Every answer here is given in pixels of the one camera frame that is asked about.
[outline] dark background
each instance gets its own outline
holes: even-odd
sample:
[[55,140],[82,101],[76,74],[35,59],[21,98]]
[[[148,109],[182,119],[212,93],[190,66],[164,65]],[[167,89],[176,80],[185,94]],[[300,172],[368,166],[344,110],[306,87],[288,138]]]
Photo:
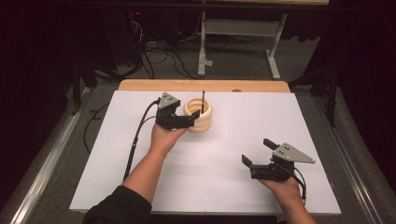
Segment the dark background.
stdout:
[[[282,38],[297,35],[305,41],[321,36],[307,72],[325,66],[342,47],[345,60],[337,70],[339,87],[367,147],[396,189],[392,173],[396,159],[396,34],[392,14],[396,8],[391,1],[345,0],[331,1],[331,5],[362,6],[363,12],[292,13]],[[64,112],[64,92],[71,84],[75,49],[103,66],[112,67],[114,61],[97,9],[59,7],[50,0],[17,0],[0,6],[3,207]],[[195,27],[189,21],[198,17],[195,12],[175,11],[143,15],[148,34],[171,44],[177,42],[177,30],[186,35],[193,32]]]

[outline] black sleeve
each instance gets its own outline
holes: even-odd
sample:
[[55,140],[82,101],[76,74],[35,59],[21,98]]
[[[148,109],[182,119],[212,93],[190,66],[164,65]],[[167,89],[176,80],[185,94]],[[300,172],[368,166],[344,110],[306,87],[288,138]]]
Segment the black sleeve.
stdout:
[[84,224],[149,223],[151,204],[138,193],[124,186],[114,192],[85,215]]

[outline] person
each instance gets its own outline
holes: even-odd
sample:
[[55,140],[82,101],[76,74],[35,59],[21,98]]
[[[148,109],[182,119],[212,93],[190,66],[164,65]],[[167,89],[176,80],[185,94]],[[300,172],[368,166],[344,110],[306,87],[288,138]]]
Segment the person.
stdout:
[[[154,124],[151,131],[151,145],[146,156],[111,195],[87,212],[83,223],[149,223],[151,204],[163,163],[178,138],[186,131],[187,129],[169,131]],[[285,182],[259,181],[273,192],[288,223],[316,223],[306,211],[298,183],[293,178]]]

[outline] white table surface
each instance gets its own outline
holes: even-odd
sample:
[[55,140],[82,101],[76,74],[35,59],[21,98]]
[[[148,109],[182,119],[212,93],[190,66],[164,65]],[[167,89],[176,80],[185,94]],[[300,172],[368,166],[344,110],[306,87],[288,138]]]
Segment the white table surface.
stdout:
[[[201,92],[169,91],[181,101]],[[70,209],[86,212],[121,183],[131,144],[147,106],[159,91],[115,91]],[[297,147],[315,164],[296,162],[306,181],[306,208],[311,214],[341,214],[318,153],[293,93],[210,92],[213,122],[205,133],[185,133],[168,154],[153,203],[153,213],[273,215],[281,213],[270,190],[250,178],[241,155],[268,164],[272,150],[262,144]],[[148,112],[155,116],[156,106]],[[149,149],[154,119],[145,123],[132,167]]]

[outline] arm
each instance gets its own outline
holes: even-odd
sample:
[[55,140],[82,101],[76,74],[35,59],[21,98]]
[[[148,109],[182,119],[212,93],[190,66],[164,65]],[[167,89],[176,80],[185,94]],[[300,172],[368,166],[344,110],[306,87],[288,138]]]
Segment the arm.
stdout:
[[286,215],[289,224],[316,223],[316,221],[306,211],[300,196],[298,183],[293,178],[289,178],[285,182],[275,182],[272,180],[259,181],[273,192],[283,213]]
[[122,185],[152,203],[163,168],[163,161],[177,139],[186,131],[187,129],[168,131],[158,124],[154,124],[148,154],[136,165]]

